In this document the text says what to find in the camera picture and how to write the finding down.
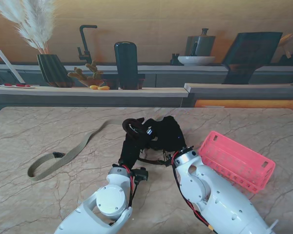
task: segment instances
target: circular cap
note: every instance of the circular cap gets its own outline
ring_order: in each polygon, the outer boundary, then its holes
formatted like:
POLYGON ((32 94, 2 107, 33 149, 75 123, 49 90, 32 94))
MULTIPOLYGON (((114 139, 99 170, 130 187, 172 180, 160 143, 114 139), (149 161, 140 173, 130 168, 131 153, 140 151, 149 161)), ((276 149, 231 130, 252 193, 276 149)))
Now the circular cap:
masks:
POLYGON ((123 209, 125 204, 125 193, 118 185, 109 184, 98 191, 97 207, 106 216, 117 214, 123 209))

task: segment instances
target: khaki strap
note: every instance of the khaki strap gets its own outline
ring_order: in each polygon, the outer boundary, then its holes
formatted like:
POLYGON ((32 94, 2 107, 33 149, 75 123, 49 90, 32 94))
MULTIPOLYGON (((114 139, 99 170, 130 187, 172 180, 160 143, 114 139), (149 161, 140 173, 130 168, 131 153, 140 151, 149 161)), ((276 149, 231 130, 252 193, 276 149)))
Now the khaki strap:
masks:
POLYGON ((34 175, 34 171, 42 165, 44 162, 47 162, 50 159, 56 158, 53 153, 46 154, 40 158, 38 158, 29 168, 27 171, 27 175, 29 178, 33 181, 41 180, 45 178, 46 176, 50 175, 51 173, 55 172, 57 169, 62 167, 63 165, 69 163, 71 160, 73 160, 87 145, 89 140, 96 135, 99 131, 101 131, 103 128, 105 128, 109 124, 116 124, 116 125, 122 125, 123 121, 119 119, 109 119, 105 121, 100 128, 97 130, 88 133, 87 135, 84 136, 83 140, 79 145, 77 145, 75 148, 70 150, 65 156, 63 156, 59 161, 55 162, 52 166, 44 170, 38 175, 34 175))

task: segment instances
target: pink basket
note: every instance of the pink basket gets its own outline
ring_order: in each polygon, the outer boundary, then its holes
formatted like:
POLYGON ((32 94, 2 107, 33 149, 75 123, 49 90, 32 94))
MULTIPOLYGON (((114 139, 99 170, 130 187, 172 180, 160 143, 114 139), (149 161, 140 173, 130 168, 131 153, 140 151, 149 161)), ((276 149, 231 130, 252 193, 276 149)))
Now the pink basket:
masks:
POLYGON ((205 165, 253 194, 265 188, 275 162, 212 131, 198 151, 205 165))

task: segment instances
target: black faucet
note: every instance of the black faucet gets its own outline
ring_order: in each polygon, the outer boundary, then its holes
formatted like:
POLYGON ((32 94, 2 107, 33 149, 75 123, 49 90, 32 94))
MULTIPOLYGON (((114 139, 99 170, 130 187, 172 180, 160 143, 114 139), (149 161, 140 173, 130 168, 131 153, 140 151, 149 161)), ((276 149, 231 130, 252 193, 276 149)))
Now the black faucet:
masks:
POLYGON ((84 44, 84 55, 82 54, 82 51, 81 51, 80 47, 77 47, 78 54, 79 54, 79 59, 80 60, 86 60, 87 63, 91 64, 92 59, 91 59, 90 51, 88 51, 88 46, 87 46, 86 39, 84 38, 84 28, 98 28, 98 26, 84 24, 84 25, 79 27, 80 35, 82 36, 82 40, 83 40, 83 44, 84 44))

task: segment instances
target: countertop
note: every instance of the countertop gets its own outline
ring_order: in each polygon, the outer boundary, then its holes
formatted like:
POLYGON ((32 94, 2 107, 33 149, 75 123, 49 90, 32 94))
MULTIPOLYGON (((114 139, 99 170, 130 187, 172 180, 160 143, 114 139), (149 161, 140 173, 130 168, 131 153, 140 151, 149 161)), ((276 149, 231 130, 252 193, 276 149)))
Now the countertop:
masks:
POLYGON ((186 98, 184 88, 143 88, 141 90, 92 90, 89 88, 55 88, 35 86, 34 89, 0 87, 0 94, 32 96, 80 96, 80 97, 157 97, 186 98))
POLYGON ((185 83, 189 94, 202 99, 293 100, 292 84, 193 84, 185 83))
MULTIPOLYGON (((81 68, 85 74, 91 73, 86 66, 65 66, 67 71, 74 71, 74 67, 81 68)), ((98 65, 98 70, 105 74, 117 74, 117 66, 98 65)), ((14 65, 14 68, 20 71, 40 72, 38 65, 14 65)), ((8 69, 7 65, 0 64, 0 69, 8 69)), ((223 66, 167 66, 167 65, 139 65, 138 73, 187 73, 187 72, 227 72, 228 69, 223 66)), ((257 72, 293 72, 293 66, 263 66, 256 70, 257 72)))
MULTIPOLYGON (((293 233, 293 112, 288 109, 7 107, 0 111, 0 234, 52 234, 82 201, 105 185, 125 132, 109 125, 70 163, 33 182, 26 173, 41 155, 67 152, 106 119, 173 115, 197 149, 211 130, 276 162, 266 188, 251 200, 277 234, 293 233)), ((142 157, 162 158, 148 150, 142 157)), ((210 234, 185 204, 171 167, 149 171, 119 234, 210 234)))

